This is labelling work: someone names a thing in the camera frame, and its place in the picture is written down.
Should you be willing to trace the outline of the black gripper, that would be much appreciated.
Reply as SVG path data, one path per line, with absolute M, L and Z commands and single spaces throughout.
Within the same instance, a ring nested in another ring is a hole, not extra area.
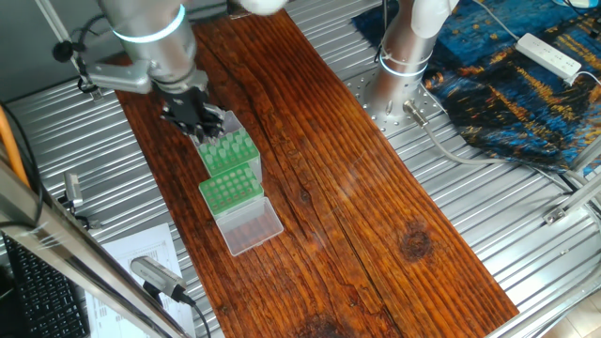
M 205 105 L 208 101 L 205 91 L 193 86 L 183 92 L 173 93 L 158 87 L 158 93 L 164 101 L 161 119 L 171 123 L 182 134 L 201 142 L 202 129 L 198 124 L 203 122 L 207 138 L 215 139 L 223 133 L 223 111 L 217 106 Z

